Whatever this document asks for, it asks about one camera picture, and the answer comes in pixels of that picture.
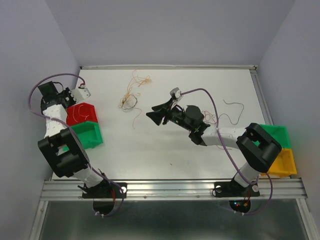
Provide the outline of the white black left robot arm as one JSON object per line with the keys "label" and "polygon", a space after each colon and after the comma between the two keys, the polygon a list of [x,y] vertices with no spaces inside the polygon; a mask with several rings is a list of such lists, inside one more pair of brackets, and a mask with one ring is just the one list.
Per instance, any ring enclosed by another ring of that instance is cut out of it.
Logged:
{"label": "white black left robot arm", "polygon": [[81,190],[91,197],[106,197],[111,184],[106,175],[94,172],[87,149],[103,143],[95,106],[84,100],[90,92],[84,86],[58,91],[49,81],[38,86],[42,95],[41,113],[46,117],[46,132],[38,148],[54,174],[83,182]]}

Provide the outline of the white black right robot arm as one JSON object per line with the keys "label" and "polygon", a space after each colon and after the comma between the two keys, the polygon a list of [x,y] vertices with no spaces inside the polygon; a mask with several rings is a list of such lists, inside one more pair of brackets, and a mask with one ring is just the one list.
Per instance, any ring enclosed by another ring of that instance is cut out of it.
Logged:
{"label": "white black right robot arm", "polygon": [[261,173],[267,173],[282,151],[280,143],[258,123],[242,128],[216,127],[205,122],[205,116],[197,106],[183,109],[173,99],[151,109],[146,116],[156,125],[172,122],[188,130],[188,137],[196,145],[240,150],[246,162],[236,169],[230,182],[231,192],[235,195],[242,195]]}

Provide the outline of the red plastic bin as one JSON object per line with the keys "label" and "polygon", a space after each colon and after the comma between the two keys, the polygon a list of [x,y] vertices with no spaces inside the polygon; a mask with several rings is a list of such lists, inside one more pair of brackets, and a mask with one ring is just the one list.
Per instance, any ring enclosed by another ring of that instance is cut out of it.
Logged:
{"label": "red plastic bin", "polygon": [[94,105],[84,102],[67,108],[66,123],[69,126],[74,126],[85,122],[98,123]]}

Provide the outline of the green plastic bin left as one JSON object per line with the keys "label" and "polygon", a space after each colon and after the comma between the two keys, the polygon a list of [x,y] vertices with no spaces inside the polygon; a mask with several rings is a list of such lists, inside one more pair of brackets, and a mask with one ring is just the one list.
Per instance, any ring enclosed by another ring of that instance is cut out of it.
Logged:
{"label": "green plastic bin left", "polygon": [[93,149],[104,143],[100,125],[97,122],[86,121],[71,126],[77,134],[83,148]]}

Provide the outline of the green plastic bin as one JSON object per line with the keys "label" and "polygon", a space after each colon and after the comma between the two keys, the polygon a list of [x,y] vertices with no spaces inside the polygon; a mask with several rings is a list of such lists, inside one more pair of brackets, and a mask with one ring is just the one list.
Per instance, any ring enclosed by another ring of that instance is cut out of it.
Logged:
{"label": "green plastic bin", "polygon": [[71,126],[77,134],[83,148],[93,149],[104,143],[100,125],[97,122],[86,121]]}
{"label": "green plastic bin", "polygon": [[286,126],[282,125],[260,125],[267,133],[269,133],[284,149],[291,149],[291,141]]}

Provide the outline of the green plastic bin right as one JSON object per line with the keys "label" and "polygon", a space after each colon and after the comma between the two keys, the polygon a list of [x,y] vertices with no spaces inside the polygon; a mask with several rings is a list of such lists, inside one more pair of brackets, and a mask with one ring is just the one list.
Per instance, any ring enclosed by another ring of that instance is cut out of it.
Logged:
{"label": "green plastic bin right", "polygon": [[267,133],[269,133],[284,149],[291,149],[291,141],[286,126],[282,125],[260,125]]}

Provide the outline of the yellow plastic bin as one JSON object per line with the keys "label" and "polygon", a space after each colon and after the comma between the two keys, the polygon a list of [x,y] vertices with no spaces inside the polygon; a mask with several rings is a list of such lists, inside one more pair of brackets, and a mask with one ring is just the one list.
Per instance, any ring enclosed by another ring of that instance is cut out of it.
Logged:
{"label": "yellow plastic bin", "polygon": [[291,148],[283,148],[267,172],[280,178],[296,175],[297,169]]}

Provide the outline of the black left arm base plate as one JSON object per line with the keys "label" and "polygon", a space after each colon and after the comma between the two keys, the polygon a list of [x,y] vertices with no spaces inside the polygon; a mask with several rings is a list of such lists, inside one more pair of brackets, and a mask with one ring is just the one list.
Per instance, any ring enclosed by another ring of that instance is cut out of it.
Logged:
{"label": "black left arm base plate", "polygon": [[83,199],[117,199],[127,197],[127,186],[126,182],[116,182],[114,184],[110,179],[106,180],[106,175],[99,170],[99,177],[102,177],[102,181],[92,187],[88,187],[85,183],[83,186],[78,185],[77,187],[82,190]]}

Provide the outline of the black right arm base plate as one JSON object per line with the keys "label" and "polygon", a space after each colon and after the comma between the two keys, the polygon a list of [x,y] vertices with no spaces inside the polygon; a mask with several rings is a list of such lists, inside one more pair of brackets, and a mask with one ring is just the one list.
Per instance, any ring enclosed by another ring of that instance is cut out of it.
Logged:
{"label": "black right arm base plate", "polygon": [[236,175],[231,180],[216,181],[211,190],[211,195],[216,198],[245,197],[249,194],[251,197],[259,197],[259,190],[254,191],[253,187],[258,187],[244,182],[246,186],[242,186],[235,180]]}

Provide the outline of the aluminium table frame rail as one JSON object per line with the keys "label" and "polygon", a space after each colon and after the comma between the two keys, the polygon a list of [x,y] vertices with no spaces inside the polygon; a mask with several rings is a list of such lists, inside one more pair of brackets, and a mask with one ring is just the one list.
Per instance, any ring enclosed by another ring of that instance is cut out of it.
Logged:
{"label": "aluminium table frame rail", "polygon": [[[82,66],[80,71],[113,71],[113,70],[215,70],[215,71],[249,71],[251,82],[259,102],[259,107],[266,123],[272,124],[261,84],[257,67],[254,65],[105,65]],[[211,191],[214,186],[213,179],[158,179],[158,180],[128,180],[127,202],[170,202],[170,201],[213,201]],[[40,200],[32,226],[30,239],[39,240],[45,228],[45,218],[48,215],[50,202],[85,202],[80,191],[76,189],[77,180],[49,180],[43,183]],[[275,179],[273,184],[273,198],[275,200],[296,200],[300,224],[306,231],[309,240],[318,240],[320,234],[317,230],[312,213],[306,202],[307,193],[303,181],[297,179]]]}

